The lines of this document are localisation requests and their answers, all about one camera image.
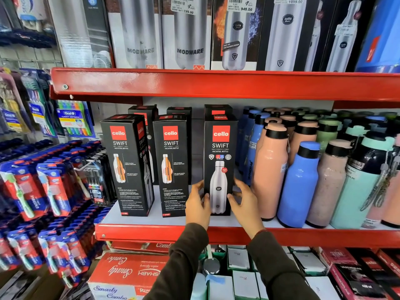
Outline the person's left hand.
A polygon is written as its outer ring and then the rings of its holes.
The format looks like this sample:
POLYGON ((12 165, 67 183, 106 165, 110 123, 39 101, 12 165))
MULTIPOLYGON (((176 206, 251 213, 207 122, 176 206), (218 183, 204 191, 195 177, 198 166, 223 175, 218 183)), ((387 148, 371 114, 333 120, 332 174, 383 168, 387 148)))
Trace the person's left hand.
POLYGON ((192 185, 191 192, 186 201, 186 225, 194 223, 200 225, 205 230, 207 230, 210 223, 210 217, 205 217, 203 214, 203 197, 201 197, 200 195, 200 191, 203 188, 203 180, 192 185))

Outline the person's right hand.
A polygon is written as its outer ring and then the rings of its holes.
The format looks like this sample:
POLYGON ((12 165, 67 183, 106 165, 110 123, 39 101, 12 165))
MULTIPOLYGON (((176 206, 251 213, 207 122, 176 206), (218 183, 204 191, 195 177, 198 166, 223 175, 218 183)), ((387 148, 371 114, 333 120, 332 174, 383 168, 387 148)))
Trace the person's right hand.
POLYGON ((258 211, 258 200, 249 186, 243 181, 234 178, 234 183, 240 188, 241 192, 234 192, 232 195, 242 206, 242 214, 240 217, 236 217, 236 219, 252 240, 257 233, 265 230, 258 211))

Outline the black box silver bottle print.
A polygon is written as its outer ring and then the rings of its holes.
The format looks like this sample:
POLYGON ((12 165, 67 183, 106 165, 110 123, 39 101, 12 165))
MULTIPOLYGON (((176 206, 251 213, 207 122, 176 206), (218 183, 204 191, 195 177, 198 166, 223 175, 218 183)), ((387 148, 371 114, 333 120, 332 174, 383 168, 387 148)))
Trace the black box silver bottle print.
POLYGON ((233 114, 206 115, 204 119, 204 193, 209 194, 213 216, 229 216, 227 199, 234 186, 238 120, 233 114))

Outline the steel bottle lid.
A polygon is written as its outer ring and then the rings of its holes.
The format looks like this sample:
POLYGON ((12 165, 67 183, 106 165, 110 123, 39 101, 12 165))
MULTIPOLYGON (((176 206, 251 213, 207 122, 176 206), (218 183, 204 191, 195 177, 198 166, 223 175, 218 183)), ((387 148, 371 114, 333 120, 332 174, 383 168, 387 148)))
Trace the steel bottle lid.
POLYGON ((206 258, 203 261, 203 275, 219 275, 220 273, 220 262, 217 258, 212 255, 211 245, 208 244, 206 247, 206 258))

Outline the group of small white boxes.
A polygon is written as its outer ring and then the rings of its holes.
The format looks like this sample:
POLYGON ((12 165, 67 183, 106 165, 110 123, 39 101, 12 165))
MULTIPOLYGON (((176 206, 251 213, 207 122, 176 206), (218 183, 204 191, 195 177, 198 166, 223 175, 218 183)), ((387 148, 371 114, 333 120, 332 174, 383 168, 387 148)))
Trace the group of small white boxes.
MULTIPOLYGON (((199 268, 190 300, 269 300, 257 267, 245 246, 211 246, 220 262, 219 275, 203 275, 206 248, 199 256, 199 268)), ((327 270, 310 247, 283 246, 320 300, 340 300, 324 272, 327 270)))

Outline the flat red combo box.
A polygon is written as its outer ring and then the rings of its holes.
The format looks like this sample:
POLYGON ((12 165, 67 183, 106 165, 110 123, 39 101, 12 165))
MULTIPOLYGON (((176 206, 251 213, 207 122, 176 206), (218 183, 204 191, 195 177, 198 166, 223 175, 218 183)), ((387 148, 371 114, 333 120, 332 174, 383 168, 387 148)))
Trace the flat red combo box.
POLYGON ((106 242, 110 252, 126 254, 168 255, 173 243, 165 242, 106 242))

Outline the large red combo box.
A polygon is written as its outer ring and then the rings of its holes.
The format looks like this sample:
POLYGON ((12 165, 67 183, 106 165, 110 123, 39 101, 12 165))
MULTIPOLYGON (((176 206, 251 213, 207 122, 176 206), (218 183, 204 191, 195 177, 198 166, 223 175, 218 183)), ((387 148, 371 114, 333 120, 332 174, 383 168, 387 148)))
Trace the large red combo box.
POLYGON ((168 259, 158 255, 105 253, 87 282, 94 300, 141 300, 168 259))

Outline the black toothbrush pack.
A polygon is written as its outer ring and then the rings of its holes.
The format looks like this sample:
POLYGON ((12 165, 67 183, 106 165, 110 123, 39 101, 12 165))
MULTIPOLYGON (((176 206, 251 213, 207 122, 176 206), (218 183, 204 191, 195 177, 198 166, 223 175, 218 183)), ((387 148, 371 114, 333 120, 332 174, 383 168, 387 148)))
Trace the black toothbrush pack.
POLYGON ((95 149, 84 156, 81 163, 74 170, 93 204, 111 208, 117 198, 106 149, 95 149))

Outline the group of dark red boxes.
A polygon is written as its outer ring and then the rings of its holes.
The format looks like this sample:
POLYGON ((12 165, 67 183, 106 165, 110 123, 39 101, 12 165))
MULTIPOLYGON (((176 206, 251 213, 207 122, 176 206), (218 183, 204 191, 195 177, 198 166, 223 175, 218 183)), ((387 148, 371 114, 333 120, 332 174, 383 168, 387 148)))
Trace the group of dark red boxes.
POLYGON ((313 250, 340 300, 400 300, 400 274, 371 249, 313 250))

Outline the rack of red-blue toothbrush packets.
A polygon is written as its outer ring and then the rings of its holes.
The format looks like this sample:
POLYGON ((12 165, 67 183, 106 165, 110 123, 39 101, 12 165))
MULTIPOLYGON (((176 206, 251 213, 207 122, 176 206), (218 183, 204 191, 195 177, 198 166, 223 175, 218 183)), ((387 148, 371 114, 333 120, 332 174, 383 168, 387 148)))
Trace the rack of red-blue toothbrush packets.
POLYGON ((102 250, 95 226, 111 209, 93 204, 74 168, 103 146, 98 140, 52 144, 0 153, 0 272, 47 266, 73 288, 102 250))

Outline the black flame print bottle box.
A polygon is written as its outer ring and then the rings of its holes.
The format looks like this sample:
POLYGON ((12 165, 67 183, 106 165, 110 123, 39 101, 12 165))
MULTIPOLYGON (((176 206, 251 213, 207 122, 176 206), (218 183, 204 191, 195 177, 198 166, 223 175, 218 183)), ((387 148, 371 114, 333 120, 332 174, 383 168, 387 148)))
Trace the black flame print bottle box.
POLYGON ((256 70, 265 2, 213 0, 211 70, 256 70))

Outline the white steel bottle box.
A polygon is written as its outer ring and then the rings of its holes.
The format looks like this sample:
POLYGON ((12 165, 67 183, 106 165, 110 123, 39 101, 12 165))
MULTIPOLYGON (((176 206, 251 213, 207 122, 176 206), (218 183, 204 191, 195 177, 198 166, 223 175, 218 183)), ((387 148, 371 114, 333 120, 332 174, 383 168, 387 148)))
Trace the white steel bottle box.
POLYGON ((105 0, 117 68, 163 69, 161 0, 105 0))
POLYGON ((165 69, 210 69, 212 1, 161 0, 165 69))

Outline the black steel bottle box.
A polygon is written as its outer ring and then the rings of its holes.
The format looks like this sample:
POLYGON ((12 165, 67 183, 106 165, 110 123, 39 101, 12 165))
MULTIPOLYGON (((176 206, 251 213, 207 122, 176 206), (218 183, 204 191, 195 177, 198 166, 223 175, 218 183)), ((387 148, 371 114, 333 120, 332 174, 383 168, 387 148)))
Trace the black steel bottle box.
POLYGON ((312 71, 323 6, 334 0, 265 0, 257 71, 312 71))
POLYGON ((319 71, 354 71, 376 1, 336 0, 319 71))

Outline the blue container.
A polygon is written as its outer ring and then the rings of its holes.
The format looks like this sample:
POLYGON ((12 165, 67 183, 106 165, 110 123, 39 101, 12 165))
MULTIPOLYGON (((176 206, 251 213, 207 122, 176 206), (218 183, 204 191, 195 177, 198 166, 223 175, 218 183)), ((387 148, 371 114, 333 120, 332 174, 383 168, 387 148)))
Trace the blue container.
POLYGON ((355 72, 400 74, 400 0, 377 0, 355 72))

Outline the hanging dental care packets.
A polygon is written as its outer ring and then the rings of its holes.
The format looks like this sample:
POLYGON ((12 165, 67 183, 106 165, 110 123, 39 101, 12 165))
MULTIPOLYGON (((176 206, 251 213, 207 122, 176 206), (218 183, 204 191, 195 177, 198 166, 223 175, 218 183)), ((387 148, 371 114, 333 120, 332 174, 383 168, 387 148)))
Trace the hanging dental care packets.
POLYGON ((0 46, 57 46, 48 0, 0 0, 0 46))

